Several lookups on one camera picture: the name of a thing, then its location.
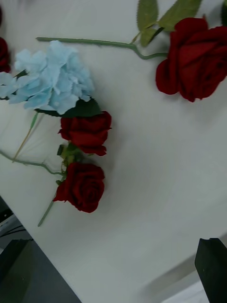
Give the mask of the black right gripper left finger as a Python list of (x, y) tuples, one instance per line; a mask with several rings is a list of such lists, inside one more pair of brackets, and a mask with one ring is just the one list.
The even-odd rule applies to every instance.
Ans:
[(0, 301), (21, 303), (33, 272), (30, 240), (12, 240), (0, 254)]

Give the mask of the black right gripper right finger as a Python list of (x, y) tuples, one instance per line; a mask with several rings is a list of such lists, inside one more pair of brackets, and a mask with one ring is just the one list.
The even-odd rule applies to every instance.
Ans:
[(210, 303), (227, 303), (227, 248), (218, 238), (200, 239), (195, 268)]

